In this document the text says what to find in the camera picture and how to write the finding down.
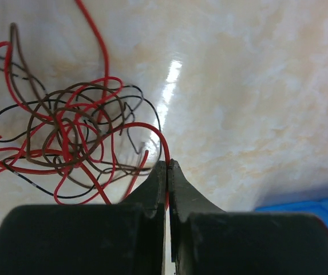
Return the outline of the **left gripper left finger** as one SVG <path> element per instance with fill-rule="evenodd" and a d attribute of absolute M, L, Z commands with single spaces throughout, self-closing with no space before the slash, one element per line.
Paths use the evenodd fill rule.
<path fill-rule="evenodd" d="M 0 274 L 163 274 L 167 166 L 115 205 L 24 205 L 0 226 Z"/>

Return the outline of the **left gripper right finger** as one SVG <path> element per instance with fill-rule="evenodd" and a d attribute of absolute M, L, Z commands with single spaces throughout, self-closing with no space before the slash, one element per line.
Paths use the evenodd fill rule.
<path fill-rule="evenodd" d="M 328 229 L 316 215 L 227 212 L 168 166 L 177 274 L 328 274 Z"/>

